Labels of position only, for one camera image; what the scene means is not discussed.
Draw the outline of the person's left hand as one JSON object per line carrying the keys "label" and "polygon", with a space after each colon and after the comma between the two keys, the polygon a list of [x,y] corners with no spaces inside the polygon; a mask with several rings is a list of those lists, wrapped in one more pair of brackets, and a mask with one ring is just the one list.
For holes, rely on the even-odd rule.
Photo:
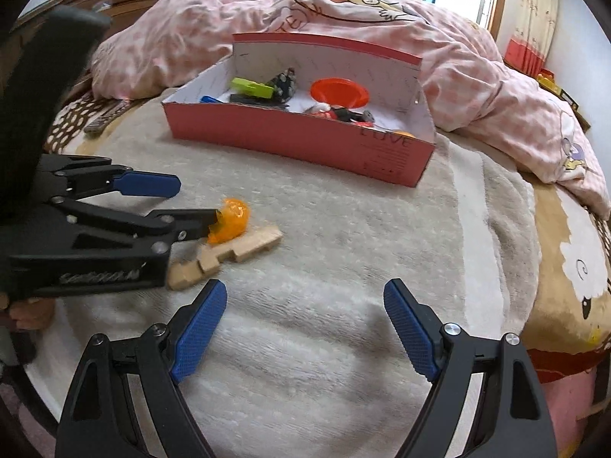
{"label": "person's left hand", "polygon": [[1,318],[19,330],[38,331],[52,324],[56,300],[33,298],[10,303],[5,293],[1,294]]}

